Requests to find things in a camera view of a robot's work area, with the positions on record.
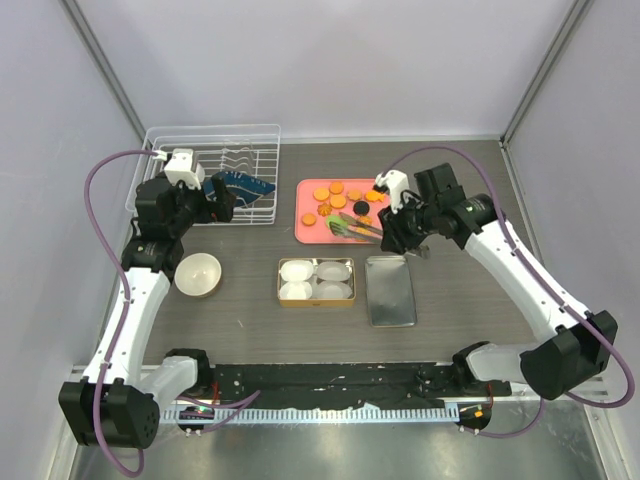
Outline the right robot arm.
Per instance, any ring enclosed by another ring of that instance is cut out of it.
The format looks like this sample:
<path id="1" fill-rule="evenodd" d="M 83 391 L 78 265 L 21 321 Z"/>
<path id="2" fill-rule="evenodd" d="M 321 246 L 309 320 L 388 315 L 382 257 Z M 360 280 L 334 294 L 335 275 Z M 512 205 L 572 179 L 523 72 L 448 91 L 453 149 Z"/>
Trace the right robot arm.
<path id="1" fill-rule="evenodd" d="M 451 371 L 457 391 L 472 395 L 487 381 L 528 384 L 540 397 L 554 400 L 600 374 L 618 324 L 607 311 L 592 313 L 566 293 L 518 239 L 511 224 L 499 219 L 486 194 L 465 195 L 447 163 L 419 172 L 416 192 L 406 174 L 390 170 L 375 179 L 376 191 L 390 204 L 378 214 L 382 250 L 418 251 L 429 235 L 439 234 L 478 261 L 508 294 L 527 320 L 533 345 L 497 346 L 480 342 L 460 352 Z"/>

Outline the silver tin lid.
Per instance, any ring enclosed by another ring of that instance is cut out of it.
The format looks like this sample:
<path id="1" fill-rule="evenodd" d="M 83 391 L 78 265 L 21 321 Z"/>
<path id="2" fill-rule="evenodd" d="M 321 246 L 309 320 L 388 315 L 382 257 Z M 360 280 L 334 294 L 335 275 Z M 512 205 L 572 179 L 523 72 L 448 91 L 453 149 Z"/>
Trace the silver tin lid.
<path id="1" fill-rule="evenodd" d="M 417 323 L 408 262 L 403 256 L 371 256 L 365 261 L 366 302 L 374 328 L 406 328 Z"/>

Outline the black round cookie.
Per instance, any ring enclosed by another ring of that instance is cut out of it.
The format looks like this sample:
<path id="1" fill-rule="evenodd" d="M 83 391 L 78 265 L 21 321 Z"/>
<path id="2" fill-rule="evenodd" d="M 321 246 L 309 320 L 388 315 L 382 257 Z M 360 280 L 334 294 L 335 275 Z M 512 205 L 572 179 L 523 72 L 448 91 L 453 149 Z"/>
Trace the black round cookie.
<path id="1" fill-rule="evenodd" d="M 370 205 L 366 201 L 359 200 L 353 204 L 352 210 L 357 216 L 367 216 L 370 212 Z"/>

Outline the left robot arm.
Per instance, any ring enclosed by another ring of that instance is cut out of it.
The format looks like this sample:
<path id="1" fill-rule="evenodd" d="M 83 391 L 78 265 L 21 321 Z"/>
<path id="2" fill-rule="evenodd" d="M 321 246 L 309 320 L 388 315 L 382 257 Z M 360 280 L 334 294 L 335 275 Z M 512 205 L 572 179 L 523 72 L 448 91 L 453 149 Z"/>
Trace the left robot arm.
<path id="1" fill-rule="evenodd" d="M 216 176 L 200 189 L 172 184 L 164 174 L 137 187 L 137 229 L 119 263 L 126 282 L 90 365 L 81 380 L 64 383 L 58 397 L 79 444 L 104 440 L 111 447 L 146 449 L 170 403 L 185 393 L 200 399 L 211 391 L 213 373 L 201 349 L 173 349 L 152 373 L 141 370 L 151 328 L 184 255 L 182 237 L 195 224 L 230 222 L 234 204 Z"/>

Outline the metal tongs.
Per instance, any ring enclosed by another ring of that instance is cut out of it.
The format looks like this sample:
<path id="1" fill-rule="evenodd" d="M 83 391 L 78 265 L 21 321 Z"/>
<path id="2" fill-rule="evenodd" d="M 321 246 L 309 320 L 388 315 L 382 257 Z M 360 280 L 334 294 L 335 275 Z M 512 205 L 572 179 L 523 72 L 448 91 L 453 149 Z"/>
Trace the metal tongs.
<path id="1" fill-rule="evenodd" d="M 366 225 L 360 225 L 355 217 L 352 217 L 346 213 L 340 213 L 339 216 L 343 220 L 342 225 L 332 225 L 329 228 L 330 232 L 335 236 L 343 239 L 351 239 L 357 241 L 367 242 L 373 245 L 377 245 L 384 252 L 394 253 L 396 255 L 410 255 L 422 259 L 429 259 L 431 257 L 431 250 L 428 245 L 418 246 L 414 249 L 397 250 L 395 247 L 383 246 L 383 236 L 371 234 L 366 230 L 360 228 Z"/>

